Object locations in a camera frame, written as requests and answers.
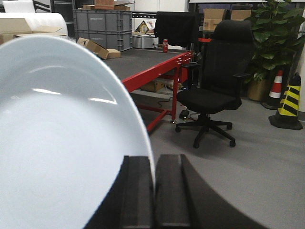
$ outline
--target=white box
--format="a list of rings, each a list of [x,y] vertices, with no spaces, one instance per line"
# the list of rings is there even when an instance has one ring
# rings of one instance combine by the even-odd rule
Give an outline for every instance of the white box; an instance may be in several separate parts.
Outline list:
[[[133,35],[133,47],[137,49],[151,49],[158,46],[158,38],[153,35]]]

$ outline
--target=plant pot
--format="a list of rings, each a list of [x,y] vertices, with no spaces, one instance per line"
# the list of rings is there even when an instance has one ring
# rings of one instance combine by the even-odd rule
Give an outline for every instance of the plant pot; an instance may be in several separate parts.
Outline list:
[[[271,80],[251,81],[248,87],[248,98],[255,101],[265,101],[272,86]]]

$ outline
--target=gray table top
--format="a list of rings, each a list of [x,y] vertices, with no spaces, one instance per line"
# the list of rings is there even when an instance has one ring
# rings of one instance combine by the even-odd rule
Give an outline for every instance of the gray table top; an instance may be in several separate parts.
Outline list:
[[[178,54],[181,50],[163,53],[160,49],[128,49],[121,52],[121,58],[110,58],[104,62],[120,80],[149,69]]]

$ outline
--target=green leaves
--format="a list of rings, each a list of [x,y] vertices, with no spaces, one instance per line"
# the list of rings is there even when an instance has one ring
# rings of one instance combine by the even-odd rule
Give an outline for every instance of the green leaves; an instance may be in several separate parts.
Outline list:
[[[247,19],[252,23],[256,43],[249,66],[253,80],[274,77],[274,73],[290,64],[294,53],[304,46],[305,34],[299,36],[298,32],[298,26],[305,21],[301,16],[304,9],[290,9],[287,7],[290,3],[291,0],[264,0]]]
[[[254,38],[259,42],[263,43],[270,37],[270,32],[265,31],[265,32],[253,32]]]
[[[304,9],[302,8],[292,8],[290,9],[283,18],[295,17],[296,15],[303,13]]]

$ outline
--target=workbench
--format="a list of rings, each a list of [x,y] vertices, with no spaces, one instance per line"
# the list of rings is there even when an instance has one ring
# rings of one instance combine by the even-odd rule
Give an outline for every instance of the workbench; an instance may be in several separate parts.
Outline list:
[[[148,107],[138,104],[141,109],[159,112],[160,114],[147,125],[147,130],[151,131],[160,120],[166,115],[171,115],[172,121],[176,117],[176,94],[178,81],[187,79],[187,71],[181,67],[188,63],[193,53],[191,51],[168,51],[163,53],[161,49],[129,49],[121,52],[121,58],[111,58],[105,63],[113,70],[128,92],[132,92],[146,83],[161,77],[173,80],[173,101],[171,110],[156,107]]]

